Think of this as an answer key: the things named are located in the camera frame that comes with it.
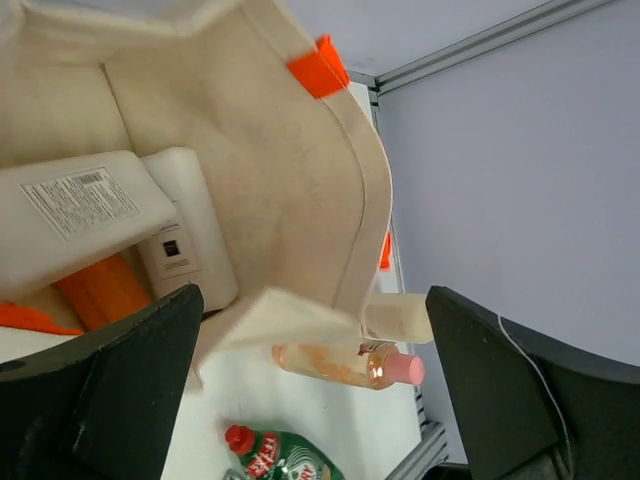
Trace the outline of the green Fairy dish soap bottle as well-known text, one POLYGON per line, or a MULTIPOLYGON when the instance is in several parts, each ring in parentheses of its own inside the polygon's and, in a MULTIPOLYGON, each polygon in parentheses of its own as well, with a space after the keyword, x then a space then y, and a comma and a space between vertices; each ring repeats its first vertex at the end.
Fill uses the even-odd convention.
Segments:
POLYGON ((249 479, 345 479, 328 456, 298 434, 234 424, 226 430, 225 440, 249 479))

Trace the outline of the beige canvas tote bag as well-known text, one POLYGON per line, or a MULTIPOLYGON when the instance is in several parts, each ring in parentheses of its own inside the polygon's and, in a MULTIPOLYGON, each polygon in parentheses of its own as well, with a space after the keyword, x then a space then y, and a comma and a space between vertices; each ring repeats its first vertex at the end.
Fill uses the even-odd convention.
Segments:
POLYGON ((195 151, 239 284, 194 365, 359 320, 392 204, 373 125, 347 89, 313 97, 290 64, 313 39, 274 1, 1 5, 1 163, 195 151))

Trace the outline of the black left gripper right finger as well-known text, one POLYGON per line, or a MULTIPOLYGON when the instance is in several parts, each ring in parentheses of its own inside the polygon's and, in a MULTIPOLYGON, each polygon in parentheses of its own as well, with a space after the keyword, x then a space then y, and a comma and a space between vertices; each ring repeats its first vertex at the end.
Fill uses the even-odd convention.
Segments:
POLYGON ((447 287, 429 290, 426 310, 472 478, 638 478, 638 367, 447 287))

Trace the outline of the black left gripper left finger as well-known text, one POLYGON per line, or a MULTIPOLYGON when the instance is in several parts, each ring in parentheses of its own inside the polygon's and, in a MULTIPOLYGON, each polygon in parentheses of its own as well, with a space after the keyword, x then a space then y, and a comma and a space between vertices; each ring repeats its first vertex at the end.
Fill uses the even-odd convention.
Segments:
POLYGON ((1 365, 4 479, 158 479, 202 321, 188 284, 1 365))

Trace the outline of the orange spray bottle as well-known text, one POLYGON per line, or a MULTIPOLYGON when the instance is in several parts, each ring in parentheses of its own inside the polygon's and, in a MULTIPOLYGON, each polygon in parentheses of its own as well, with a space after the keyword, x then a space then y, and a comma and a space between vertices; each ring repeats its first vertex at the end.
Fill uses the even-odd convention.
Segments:
POLYGON ((98 261, 55 283, 80 323, 93 331, 135 314, 151 298, 121 254, 98 261))

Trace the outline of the peach bottle pink cap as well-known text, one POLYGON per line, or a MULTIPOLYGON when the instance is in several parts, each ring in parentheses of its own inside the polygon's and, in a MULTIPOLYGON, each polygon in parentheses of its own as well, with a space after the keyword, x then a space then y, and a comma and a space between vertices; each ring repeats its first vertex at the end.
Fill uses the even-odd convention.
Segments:
POLYGON ((283 344, 272 348, 272 357, 290 373, 371 390, 396 383, 419 386, 425 376, 418 356, 386 341, 283 344))

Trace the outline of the white bottle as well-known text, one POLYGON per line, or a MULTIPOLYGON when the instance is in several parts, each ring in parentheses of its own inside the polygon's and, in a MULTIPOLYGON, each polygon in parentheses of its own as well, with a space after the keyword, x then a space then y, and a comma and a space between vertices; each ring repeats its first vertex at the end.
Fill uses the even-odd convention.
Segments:
POLYGON ((15 301, 157 233, 171 200, 132 152, 1 171, 1 298, 15 301))
POLYGON ((227 307, 239 287, 196 153, 173 147, 142 162, 176 210, 160 231, 138 244, 154 294, 164 297, 193 283, 206 311, 227 307))

